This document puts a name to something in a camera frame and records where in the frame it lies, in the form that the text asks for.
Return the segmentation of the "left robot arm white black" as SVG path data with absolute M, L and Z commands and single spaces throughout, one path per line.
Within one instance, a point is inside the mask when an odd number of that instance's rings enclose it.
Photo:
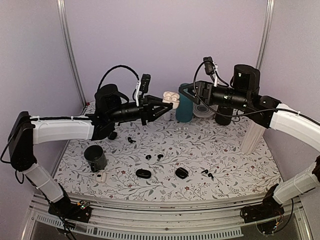
M 74 213 L 67 193 L 34 156 L 34 145 L 67 141 L 98 141 L 115 131 L 116 123 L 141 120 L 153 122 L 177 107 L 173 101 L 152 95 L 136 97 L 131 102 L 115 84 L 101 87 L 94 95 L 95 112 L 84 116 L 31 117 L 22 111 L 15 121 L 4 148 L 9 151 L 9 164 L 35 185 L 63 216 Z

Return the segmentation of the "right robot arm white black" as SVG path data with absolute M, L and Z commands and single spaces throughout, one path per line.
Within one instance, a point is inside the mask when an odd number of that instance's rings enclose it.
M 266 141 L 279 168 L 281 181 L 270 187 L 260 204 L 252 206 L 262 218 L 279 214 L 284 203 L 301 196 L 319 194 L 320 187 L 320 122 L 294 110 L 271 96 L 261 96 L 260 71 L 252 66 L 237 64 L 228 85 L 215 83 L 213 67 L 202 63 L 197 71 L 205 70 L 208 81 L 194 76 L 191 83 L 179 87 L 179 93 L 195 104 L 223 106 L 233 110 L 226 116 L 242 118 L 263 128 Z

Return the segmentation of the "white airpods charging case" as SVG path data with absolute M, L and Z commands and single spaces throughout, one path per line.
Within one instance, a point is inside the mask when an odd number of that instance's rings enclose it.
M 180 104 L 180 95 L 176 92 L 165 91 L 163 93 L 162 102 L 168 103 L 168 104 L 172 103 L 173 104 L 172 109 L 175 110 L 178 108 L 178 106 Z

